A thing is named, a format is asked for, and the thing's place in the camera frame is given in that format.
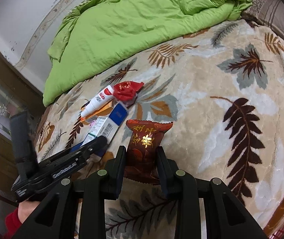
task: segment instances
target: metal rivet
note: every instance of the metal rivet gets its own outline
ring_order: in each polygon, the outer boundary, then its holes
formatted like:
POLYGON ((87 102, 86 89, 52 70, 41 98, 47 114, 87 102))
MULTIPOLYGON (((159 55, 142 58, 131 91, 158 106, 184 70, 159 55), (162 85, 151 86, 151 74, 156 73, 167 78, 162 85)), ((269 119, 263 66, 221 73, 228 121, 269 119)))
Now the metal rivet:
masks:
POLYGON ((70 182, 71 182, 70 179, 65 178, 61 181, 61 184, 65 186, 65 185, 68 185, 70 182))
POLYGON ((178 176, 184 176, 185 175, 185 172, 183 170, 177 170, 176 171, 176 175, 178 176))
POLYGON ((104 175, 106 175, 106 174, 107 174, 107 171, 106 171, 106 170, 104 170, 104 169, 98 170, 98 175, 104 176, 104 175))
POLYGON ((216 185, 220 185, 222 183, 222 181, 219 178, 214 178, 213 183, 216 184, 216 185))

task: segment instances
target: white tube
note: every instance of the white tube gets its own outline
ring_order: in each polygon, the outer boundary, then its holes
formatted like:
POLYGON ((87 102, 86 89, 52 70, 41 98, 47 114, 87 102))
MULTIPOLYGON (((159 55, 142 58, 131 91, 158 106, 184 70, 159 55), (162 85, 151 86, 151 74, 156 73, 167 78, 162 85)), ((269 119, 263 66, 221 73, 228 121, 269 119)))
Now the white tube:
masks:
POLYGON ((81 112, 81 117, 85 118, 86 116, 102 108, 105 104, 107 104, 110 100, 114 98, 113 93, 114 93, 113 87, 111 85, 108 85, 97 95, 95 95, 91 99, 90 103, 85 106, 85 108, 81 112))

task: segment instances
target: striped pillow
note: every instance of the striped pillow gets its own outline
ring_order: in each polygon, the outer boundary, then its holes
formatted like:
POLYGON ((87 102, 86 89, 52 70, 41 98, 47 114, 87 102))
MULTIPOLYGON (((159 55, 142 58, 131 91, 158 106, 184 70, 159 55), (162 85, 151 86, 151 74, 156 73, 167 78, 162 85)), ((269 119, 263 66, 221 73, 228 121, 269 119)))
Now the striped pillow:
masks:
POLYGON ((284 39, 284 4, 281 0, 253 0, 253 5, 241 15, 245 20, 270 27, 284 39))

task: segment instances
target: leaf-patterned blanket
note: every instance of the leaf-patterned blanket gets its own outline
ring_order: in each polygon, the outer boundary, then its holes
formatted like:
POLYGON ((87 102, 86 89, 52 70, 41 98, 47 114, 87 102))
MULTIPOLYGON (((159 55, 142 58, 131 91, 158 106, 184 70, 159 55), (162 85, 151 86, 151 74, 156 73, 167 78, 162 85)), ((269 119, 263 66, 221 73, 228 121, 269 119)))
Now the leaf-patterned blanket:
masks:
MULTIPOLYGON (((51 107, 36 144, 38 160, 84 140, 80 110, 98 91, 124 80, 145 85, 128 119, 174 121, 161 145, 191 175, 221 178, 268 236, 284 227, 284 41, 238 20, 159 44, 77 84, 51 107)), ((128 145, 122 124, 105 157, 128 145)), ((106 201, 114 238, 173 238, 176 202, 159 186, 124 179, 106 201)))

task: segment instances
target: green comforter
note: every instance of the green comforter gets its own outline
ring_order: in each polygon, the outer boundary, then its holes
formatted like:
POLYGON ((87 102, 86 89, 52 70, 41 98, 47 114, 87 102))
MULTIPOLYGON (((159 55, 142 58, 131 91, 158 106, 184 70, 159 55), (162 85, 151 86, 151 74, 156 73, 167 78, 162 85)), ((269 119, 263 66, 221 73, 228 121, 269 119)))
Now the green comforter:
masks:
POLYGON ((63 20, 48 50, 43 103, 135 53, 224 20, 251 0, 87 0, 63 20))

